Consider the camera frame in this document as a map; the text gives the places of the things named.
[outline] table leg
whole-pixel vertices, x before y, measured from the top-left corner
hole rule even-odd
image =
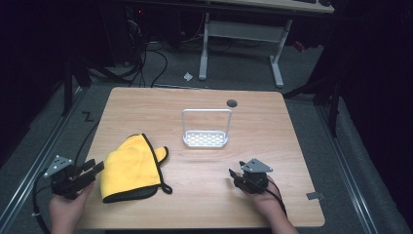
[[[206,22],[204,28],[204,44],[203,53],[201,54],[201,64],[200,64],[200,80],[205,80],[207,78],[207,39],[209,36],[209,13],[206,13]]]
[[[282,36],[279,45],[274,56],[270,56],[271,67],[273,68],[274,79],[276,80],[276,86],[283,88],[282,74],[279,68],[279,59],[282,54],[282,48],[285,44],[286,37],[288,36],[289,28],[291,27],[292,19],[288,20],[282,30]]]

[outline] wooden table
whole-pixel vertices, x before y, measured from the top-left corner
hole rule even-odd
[[[182,110],[230,108],[229,141],[221,149],[190,149],[183,143]],[[99,176],[80,228],[173,229],[267,227],[261,215],[233,184],[228,169],[257,158],[274,169],[295,226],[322,226],[324,217],[284,100],[276,92],[115,88],[96,131],[89,159],[96,162],[135,134],[145,133],[154,147],[167,146],[162,165],[168,195],[159,189],[145,200],[103,204]]]

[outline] small white object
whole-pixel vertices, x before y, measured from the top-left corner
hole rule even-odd
[[[192,79],[192,77],[194,77],[194,76],[192,76],[191,74],[189,74],[189,72],[186,72],[186,74],[183,76],[183,78],[184,78],[186,81],[190,81],[190,80]]]
[[[185,113],[188,112],[222,112],[228,113],[225,132],[218,130],[187,130]],[[228,141],[232,111],[230,109],[184,109],[182,111],[183,142],[193,148],[221,148]]]

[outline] aluminum rail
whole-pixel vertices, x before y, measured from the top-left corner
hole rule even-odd
[[[322,124],[324,126],[325,131],[328,133],[330,138],[331,144],[334,148],[336,153],[336,159],[339,164],[340,173],[343,177],[344,183],[347,187],[349,192],[350,198],[355,206],[356,213],[358,215],[358,219],[361,222],[361,225],[364,229],[365,233],[368,234],[376,234],[379,233],[374,223],[374,219],[368,210],[368,206],[364,200],[362,193],[360,192],[357,182],[353,177],[352,171],[347,163],[346,157],[341,149],[339,141],[337,137],[334,137],[329,129],[328,125],[328,116],[325,113],[325,110],[322,106],[315,106],[316,112],[320,117]]]

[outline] finger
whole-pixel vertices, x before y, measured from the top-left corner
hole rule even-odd
[[[92,190],[94,190],[94,182],[86,186],[79,194],[79,196],[76,198],[76,200],[81,200],[82,202],[86,201],[89,195],[91,194]]]

